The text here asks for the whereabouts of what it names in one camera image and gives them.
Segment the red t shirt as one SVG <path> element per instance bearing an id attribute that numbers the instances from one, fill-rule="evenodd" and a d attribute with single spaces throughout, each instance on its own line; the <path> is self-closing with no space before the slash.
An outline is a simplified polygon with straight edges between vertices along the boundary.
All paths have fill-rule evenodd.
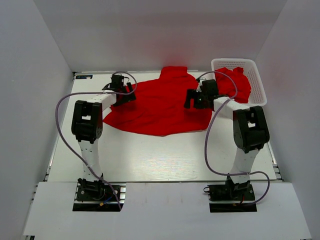
<path id="1" fill-rule="evenodd" d="M 139 82 L 136 99 L 111 107 L 103 122 L 121 131 L 160 137 L 206 130 L 212 111 L 184 107 L 187 90 L 197 86 L 186 66 L 166 66 L 159 78 Z"/>

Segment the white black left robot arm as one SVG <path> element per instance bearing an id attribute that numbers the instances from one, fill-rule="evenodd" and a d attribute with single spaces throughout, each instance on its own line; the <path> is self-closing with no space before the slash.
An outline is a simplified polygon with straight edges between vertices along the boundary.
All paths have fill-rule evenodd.
<path id="1" fill-rule="evenodd" d="M 109 107 L 118 107 L 136 100 L 135 88 L 125 82 L 130 75 L 116 72 L 111 75 L 111 82 L 88 100 L 75 102 L 71 123 L 71 132 L 75 136 L 81 151 L 83 178 L 80 184 L 93 182 L 88 193 L 99 200 L 105 196 L 104 175 L 99 161 L 98 142 L 103 133 L 103 112 Z"/>

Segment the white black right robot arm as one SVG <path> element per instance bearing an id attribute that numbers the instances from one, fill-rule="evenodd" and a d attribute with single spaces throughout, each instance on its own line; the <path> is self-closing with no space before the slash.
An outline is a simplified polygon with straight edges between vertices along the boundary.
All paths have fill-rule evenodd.
<path id="1" fill-rule="evenodd" d="M 239 199 L 251 190 L 250 176 L 252 167 L 260 150 L 270 140 L 270 133 L 261 106 L 248 106 L 235 101 L 235 97 L 221 95 L 214 79 L 197 79 L 197 89 L 189 89 L 184 106 L 196 109 L 211 109 L 214 115 L 222 114 L 232 120 L 233 141 L 236 153 L 233 166 L 222 186 L 212 186 L 210 194 L 217 199 L 227 197 L 230 200 Z"/>

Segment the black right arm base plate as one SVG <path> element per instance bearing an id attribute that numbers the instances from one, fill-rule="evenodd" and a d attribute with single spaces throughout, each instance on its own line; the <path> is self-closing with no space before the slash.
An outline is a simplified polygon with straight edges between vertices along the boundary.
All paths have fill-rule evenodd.
<path id="1" fill-rule="evenodd" d="M 247 189 L 237 190 L 233 193 L 226 184 L 211 184 L 203 188 L 208 194 L 210 213 L 254 213 L 257 205 L 253 186 Z"/>

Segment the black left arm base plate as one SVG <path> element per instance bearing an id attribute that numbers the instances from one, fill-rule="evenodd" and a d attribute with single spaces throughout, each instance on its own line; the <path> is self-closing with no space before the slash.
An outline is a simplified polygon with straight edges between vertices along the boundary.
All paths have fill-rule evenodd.
<path id="1" fill-rule="evenodd" d="M 101 180 L 77 180 L 72 210 L 74 212 L 120 212 L 125 203 L 126 186 L 109 186 Z"/>

